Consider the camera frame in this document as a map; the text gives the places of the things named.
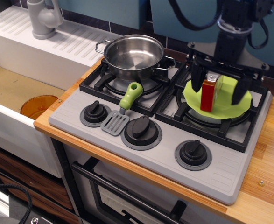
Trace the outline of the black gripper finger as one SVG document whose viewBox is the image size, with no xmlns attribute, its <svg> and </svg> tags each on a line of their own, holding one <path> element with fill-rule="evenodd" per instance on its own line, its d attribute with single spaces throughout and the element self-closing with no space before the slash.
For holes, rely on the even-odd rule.
<svg viewBox="0 0 274 224">
<path fill-rule="evenodd" d="M 198 92 L 206 78 L 209 62 L 202 58 L 195 58 L 190 67 L 191 86 L 195 92 Z"/>
<path fill-rule="evenodd" d="M 242 100 L 246 92 L 250 89 L 252 80 L 251 77 L 244 76 L 237 81 L 232 95 L 232 105 L 237 105 Z"/>
</svg>

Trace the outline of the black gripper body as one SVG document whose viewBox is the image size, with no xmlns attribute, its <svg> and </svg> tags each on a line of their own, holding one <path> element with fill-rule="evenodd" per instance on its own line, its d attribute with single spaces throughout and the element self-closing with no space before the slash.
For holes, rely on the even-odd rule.
<svg viewBox="0 0 274 224">
<path fill-rule="evenodd" d="M 260 82 L 262 77 L 269 71 L 269 65 L 252 56 L 243 49 L 236 62 L 218 59 L 214 56 L 216 43 L 190 42 L 188 43 L 188 64 L 192 65 L 195 58 L 202 58 L 209 62 L 208 71 L 226 75 L 235 79 L 244 76 L 251 77 L 253 81 Z"/>
</svg>

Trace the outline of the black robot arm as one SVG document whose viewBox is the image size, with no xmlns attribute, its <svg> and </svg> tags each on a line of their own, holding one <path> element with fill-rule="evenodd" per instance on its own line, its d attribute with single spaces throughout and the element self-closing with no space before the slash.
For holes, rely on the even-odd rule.
<svg viewBox="0 0 274 224">
<path fill-rule="evenodd" d="M 261 86 L 269 65 L 252 56 L 245 48 L 248 43 L 254 49 L 263 48 L 252 43 L 254 23 L 263 28 L 269 37 L 264 17 L 271 14 L 274 0 L 225 0 L 217 19 L 219 33 L 215 43 L 188 43 L 192 89 L 198 92 L 207 72 L 213 71 L 237 80 L 231 104 L 237 105 L 251 88 Z"/>
</svg>

